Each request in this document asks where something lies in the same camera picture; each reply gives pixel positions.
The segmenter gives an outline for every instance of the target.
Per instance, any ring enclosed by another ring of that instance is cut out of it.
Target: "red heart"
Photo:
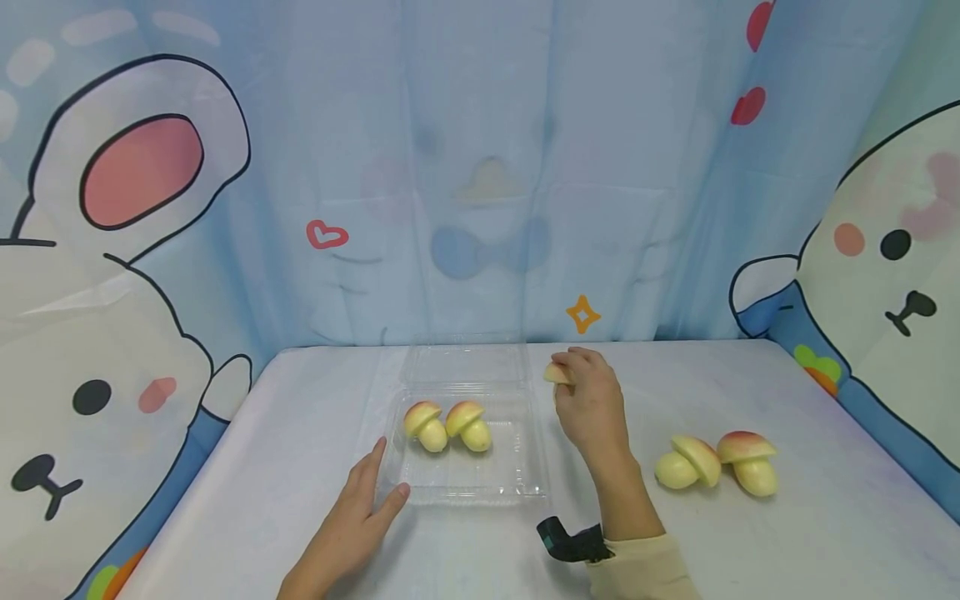
[[[317,236],[317,229],[320,230],[320,235],[324,238],[330,234],[334,234],[336,237],[322,241]],[[344,228],[329,228],[326,226],[326,223],[320,219],[314,219],[306,224],[306,239],[310,242],[310,246],[313,246],[317,250],[324,250],[343,246],[350,239],[350,234],[347,233],[347,230]]]
[[[733,107],[730,122],[734,125],[750,125],[760,114],[763,103],[767,101],[767,92],[762,87],[755,87],[741,96]]]
[[[770,15],[773,11],[773,2],[761,2],[750,13],[750,20],[747,21],[747,43],[750,44],[754,52],[760,47],[763,32],[767,31],[767,23],[770,21]]]

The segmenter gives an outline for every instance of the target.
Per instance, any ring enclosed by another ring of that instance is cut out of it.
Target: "pink cheek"
[[[833,245],[841,254],[857,256],[867,245],[863,232],[853,223],[841,223],[833,230]]]
[[[154,379],[147,386],[147,389],[140,395],[137,406],[140,410],[149,415],[163,408],[167,398],[172,396],[177,390],[177,380],[173,377],[163,377]]]

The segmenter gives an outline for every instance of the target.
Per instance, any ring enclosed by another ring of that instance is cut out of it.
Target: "white table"
[[[960,527],[779,347],[763,341],[596,344],[616,368],[633,450],[707,599],[960,597]],[[528,349],[535,380],[562,347]],[[383,433],[406,348],[281,353],[160,532],[123,599],[268,599],[323,520],[348,468]],[[407,510],[356,598],[587,596],[535,526],[598,520],[588,474],[536,384],[550,507]],[[725,475],[668,492],[652,464],[671,434],[716,443],[755,430],[780,448],[780,493],[757,501]],[[493,583],[489,575],[495,575]]]

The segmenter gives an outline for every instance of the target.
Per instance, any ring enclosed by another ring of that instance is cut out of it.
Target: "left hand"
[[[323,599],[337,580],[360,570],[380,547],[410,497],[410,486],[401,483],[380,510],[373,511],[376,475],[386,446],[386,438],[380,438],[373,451],[350,470],[320,530],[283,579],[277,600]]]

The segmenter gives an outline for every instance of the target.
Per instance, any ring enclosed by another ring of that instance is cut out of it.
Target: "plastic toy food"
[[[717,444],[720,462],[733,465],[736,480],[748,493],[765,497],[777,493],[777,472],[767,460],[777,449],[767,439],[751,431],[732,431]]]
[[[698,479],[708,488],[720,481],[720,458],[709,444],[698,438],[674,436],[673,452],[660,457],[654,474],[666,488],[682,490]]]
[[[546,366],[546,371],[543,372],[543,378],[550,383],[574,385],[573,372],[571,372],[567,367],[558,365],[557,363],[550,363]]]
[[[460,402],[446,414],[446,434],[451,438],[460,436],[464,444],[474,452],[484,452],[492,442],[490,428],[480,419],[483,406],[472,401]]]
[[[440,452],[446,448],[446,430],[437,417],[443,410],[430,400],[417,402],[407,410],[403,417],[403,429],[408,438],[417,438],[420,444],[430,452]]]

